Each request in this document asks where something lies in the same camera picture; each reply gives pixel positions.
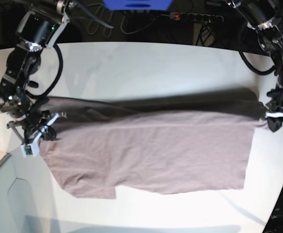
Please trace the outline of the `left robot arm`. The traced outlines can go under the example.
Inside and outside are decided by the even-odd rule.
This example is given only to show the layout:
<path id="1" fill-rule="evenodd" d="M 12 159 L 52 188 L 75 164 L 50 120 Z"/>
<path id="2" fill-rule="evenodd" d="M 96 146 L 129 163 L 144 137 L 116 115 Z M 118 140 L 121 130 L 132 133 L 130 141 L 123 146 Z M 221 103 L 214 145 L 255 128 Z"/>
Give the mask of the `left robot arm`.
<path id="1" fill-rule="evenodd" d="M 243 52 L 239 52 L 251 71 L 261 76 L 273 73 L 278 78 L 276 87 L 267 93 L 271 100 L 265 106 L 264 116 L 269 129 L 276 132 L 283 123 L 283 6 L 278 0 L 229 0 L 227 5 L 245 19 L 238 42 L 242 41 L 242 33 L 246 28 L 254 30 L 259 46 L 274 63 L 269 70 L 260 71 L 247 60 Z"/>

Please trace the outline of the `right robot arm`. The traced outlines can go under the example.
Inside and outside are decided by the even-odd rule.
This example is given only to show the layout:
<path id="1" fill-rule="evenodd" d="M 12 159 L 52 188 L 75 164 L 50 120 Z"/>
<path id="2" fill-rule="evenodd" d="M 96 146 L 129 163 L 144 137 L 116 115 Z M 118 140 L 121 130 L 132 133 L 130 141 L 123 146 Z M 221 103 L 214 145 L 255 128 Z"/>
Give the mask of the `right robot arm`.
<path id="1" fill-rule="evenodd" d="M 56 41 L 70 22 L 68 10 L 77 6 L 90 19 L 113 29 L 113 26 L 92 13 L 80 0 L 32 0 L 30 8 L 16 30 L 18 42 L 9 54 L 6 71 L 0 82 L 0 113 L 7 113 L 13 121 L 8 127 L 20 126 L 24 135 L 19 138 L 27 146 L 34 139 L 54 140 L 56 133 L 51 127 L 55 118 L 47 111 L 41 111 L 41 105 L 48 101 L 48 94 L 55 87 L 63 71 L 63 57 Z M 41 65 L 41 53 L 53 48 L 59 60 L 57 75 L 46 91 L 34 95 L 27 87 L 37 88 L 38 83 L 30 76 Z"/>

